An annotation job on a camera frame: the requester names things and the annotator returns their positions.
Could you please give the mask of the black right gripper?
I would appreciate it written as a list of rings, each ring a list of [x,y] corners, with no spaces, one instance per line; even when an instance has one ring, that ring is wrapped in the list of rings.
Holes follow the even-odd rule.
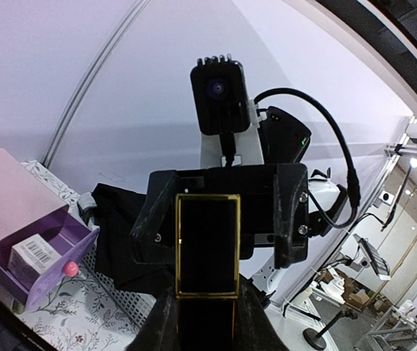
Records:
[[[200,167],[241,168],[241,254],[272,247],[274,267],[306,260],[309,224],[307,167],[301,163],[263,165],[259,129],[265,121],[249,98],[242,64],[231,56],[199,58],[190,72],[201,135]]]

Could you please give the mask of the white barcode box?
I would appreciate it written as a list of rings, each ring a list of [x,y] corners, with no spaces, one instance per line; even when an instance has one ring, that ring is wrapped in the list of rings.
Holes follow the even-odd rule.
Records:
[[[61,255],[40,234],[30,236],[10,251],[8,269],[25,286],[31,286]]]

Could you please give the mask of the black gold-edged box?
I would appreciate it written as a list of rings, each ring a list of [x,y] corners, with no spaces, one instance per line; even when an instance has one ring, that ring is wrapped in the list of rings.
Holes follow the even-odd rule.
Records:
[[[177,333],[181,350],[233,350],[239,297],[241,198],[176,198]]]

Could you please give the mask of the pink purple drawer box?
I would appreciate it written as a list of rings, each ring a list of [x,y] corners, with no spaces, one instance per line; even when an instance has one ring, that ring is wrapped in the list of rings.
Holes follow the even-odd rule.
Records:
[[[69,206],[0,148],[0,284],[26,309],[33,309],[78,264],[96,239],[68,212]],[[60,255],[31,286],[8,269],[11,248],[40,234]]]

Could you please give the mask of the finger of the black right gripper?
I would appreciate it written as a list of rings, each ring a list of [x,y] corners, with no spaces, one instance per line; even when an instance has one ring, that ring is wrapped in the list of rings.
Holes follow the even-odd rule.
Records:
[[[139,264],[174,264],[174,249],[154,242],[163,220],[176,197],[178,176],[175,170],[150,174],[146,199],[129,238]]]

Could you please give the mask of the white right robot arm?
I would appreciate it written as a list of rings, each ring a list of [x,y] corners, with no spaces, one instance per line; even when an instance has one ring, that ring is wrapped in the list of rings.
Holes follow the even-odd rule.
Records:
[[[179,298],[234,298],[240,262],[271,247],[250,280],[270,295],[291,265],[306,260],[311,238],[355,220],[361,192],[350,150],[332,115],[303,91],[271,88],[250,98],[241,63],[228,55],[199,58],[190,81],[200,166],[149,176],[129,233],[132,255],[140,265],[173,265]],[[259,107],[278,95],[302,99],[327,121],[345,158],[345,185],[301,162],[312,136],[305,124]]]

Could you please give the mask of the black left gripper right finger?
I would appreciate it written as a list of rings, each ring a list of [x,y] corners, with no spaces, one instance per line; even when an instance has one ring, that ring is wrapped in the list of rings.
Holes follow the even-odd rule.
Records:
[[[288,350],[277,335],[250,282],[241,282],[234,350]]]

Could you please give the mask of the white plastic basket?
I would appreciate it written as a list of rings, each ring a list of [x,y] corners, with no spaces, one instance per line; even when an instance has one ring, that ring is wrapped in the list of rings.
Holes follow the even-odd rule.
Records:
[[[91,231],[99,230],[99,225],[94,220],[94,210],[96,208],[97,204],[91,193],[86,192],[78,197],[72,213],[77,214],[80,218],[79,221],[85,224]],[[105,292],[113,299],[117,307],[135,324],[142,325],[146,321],[157,299],[145,293],[117,290],[111,278],[94,270],[96,248],[97,239],[94,240],[89,253],[83,259],[85,266],[91,271],[93,277]]]

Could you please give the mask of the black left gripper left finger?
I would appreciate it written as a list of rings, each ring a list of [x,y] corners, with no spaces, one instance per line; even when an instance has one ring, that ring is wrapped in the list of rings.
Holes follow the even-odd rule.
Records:
[[[125,350],[178,350],[176,307],[174,288],[170,287],[158,297],[142,328]]]

